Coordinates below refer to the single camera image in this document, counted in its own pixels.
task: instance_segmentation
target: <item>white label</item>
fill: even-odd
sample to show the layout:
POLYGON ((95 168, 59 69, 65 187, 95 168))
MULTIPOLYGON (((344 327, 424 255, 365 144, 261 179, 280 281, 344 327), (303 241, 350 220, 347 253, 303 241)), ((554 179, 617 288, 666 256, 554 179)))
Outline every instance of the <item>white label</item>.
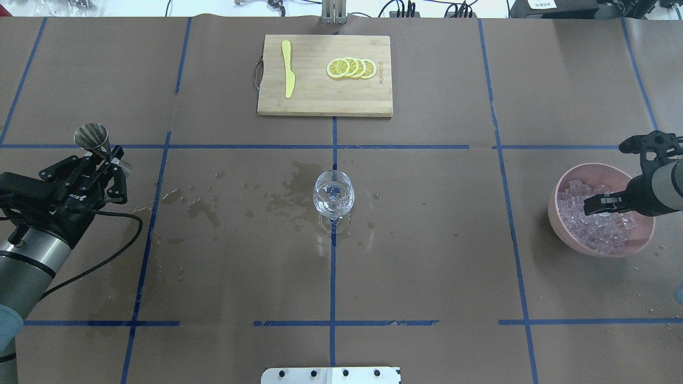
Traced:
POLYGON ((532 10, 549 10, 551 8, 557 8, 555 5, 555 0, 527 0, 529 2, 529 7, 532 10))

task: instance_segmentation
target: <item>pink bowl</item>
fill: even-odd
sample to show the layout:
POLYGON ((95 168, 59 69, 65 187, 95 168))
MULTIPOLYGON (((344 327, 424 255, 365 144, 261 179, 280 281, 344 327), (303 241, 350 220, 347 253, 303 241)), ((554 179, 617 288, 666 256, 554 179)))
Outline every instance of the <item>pink bowl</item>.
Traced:
POLYGON ((577 165, 562 175, 557 185, 555 185, 553 193, 550 195, 550 200, 548 201, 548 218, 550 219, 550 225, 553 227, 553 230, 566 245, 589 256, 622 258, 642 251, 650 240, 652 240, 652 235, 654 234, 654 217, 643 216, 637 212, 633 212, 633 217, 635 218, 638 227, 631 232, 623 252, 605 255, 581 244, 579 240, 569 232, 569 229, 567 229, 564 223, 562 223, 557 210, 557 193, 568 189, 569 181, 571 180, 581 180, 592 187, 603 184, 608 186, 612 191, 623 191, 631 180, 631 177, 626 172, 614 168, 611 165, 599 163, 577 165))

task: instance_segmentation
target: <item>yellow knife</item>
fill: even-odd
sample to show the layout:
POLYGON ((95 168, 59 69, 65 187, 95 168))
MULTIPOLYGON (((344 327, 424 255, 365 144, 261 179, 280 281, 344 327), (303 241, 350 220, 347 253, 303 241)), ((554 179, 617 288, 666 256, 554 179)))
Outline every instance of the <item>yellow knife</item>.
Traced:
POLYGON ((296 75, 292 72, 292 43, 289 40, 282 42, 282 56, 285 59, 285 97, 292 97, 296 75))

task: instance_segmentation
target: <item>metal jigger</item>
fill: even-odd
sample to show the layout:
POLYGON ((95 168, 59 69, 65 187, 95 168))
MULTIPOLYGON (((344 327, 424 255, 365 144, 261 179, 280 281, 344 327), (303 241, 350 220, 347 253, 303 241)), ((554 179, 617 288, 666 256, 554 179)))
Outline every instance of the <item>metal jigger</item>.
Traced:
MULTIPOLYGON (((78 147, 92 152, 104 160, 109 160, 109 155, 111 154, 109 133, 103 125, 88 123, 80 127, 74 134, 74 142, 78 147)), ((121 167, 126 177, 133 170, 127 161, 114 158, 111 162, 121 167)))

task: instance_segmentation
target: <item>metal bracket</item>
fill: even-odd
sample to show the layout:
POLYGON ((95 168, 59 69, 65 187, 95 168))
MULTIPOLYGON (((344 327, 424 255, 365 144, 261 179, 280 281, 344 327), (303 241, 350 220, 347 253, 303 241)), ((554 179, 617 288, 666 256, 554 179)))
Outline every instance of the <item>metal bracket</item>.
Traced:
POLYGON ((323 24, 346 24, 346 0, 322 0, 323 24))
POLYGON ((261 384, 400 384, 401 368, 334 367, 271 368, 261 375, 261 384))

